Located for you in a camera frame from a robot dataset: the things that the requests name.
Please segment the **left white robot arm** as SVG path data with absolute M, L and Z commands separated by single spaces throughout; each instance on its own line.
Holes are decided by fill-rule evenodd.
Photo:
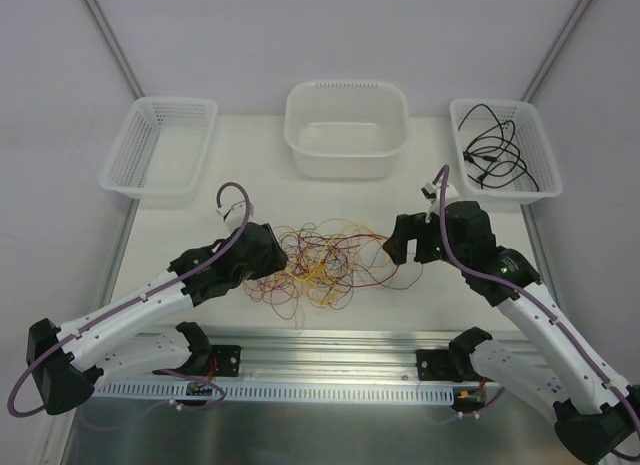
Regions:
M 143 331 L 286 265 L 271 226 L 250 222 L 225 239 L 183 252 L 116 303 L 62 325 L 36 322 L 28 332 L 26 362 L 42 410 L 66 413 L 96 390 L 138 373 L 204 375 L 211 344 L 199 325 L 181 322 L 154 338 Z

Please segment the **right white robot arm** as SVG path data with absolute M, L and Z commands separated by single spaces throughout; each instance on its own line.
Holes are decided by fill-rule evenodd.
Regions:
M 513 356 L 490 333 L 472 327 L 445 352 L 421 352 L 418 365 L 440 380 L 487 378 L 538 410 L 564 447 L 585 464 L 608 455 L 639 431 L 639 388 L 618 374 L 569 322 L 541 276 L 518 251 L 497 243 L 488 214 L 474 201 L 396 217 L 383 249 L 397 265 L 416 243 L 415 262 L 446 262 L 466 285 L 508 318 L 547 367 Z

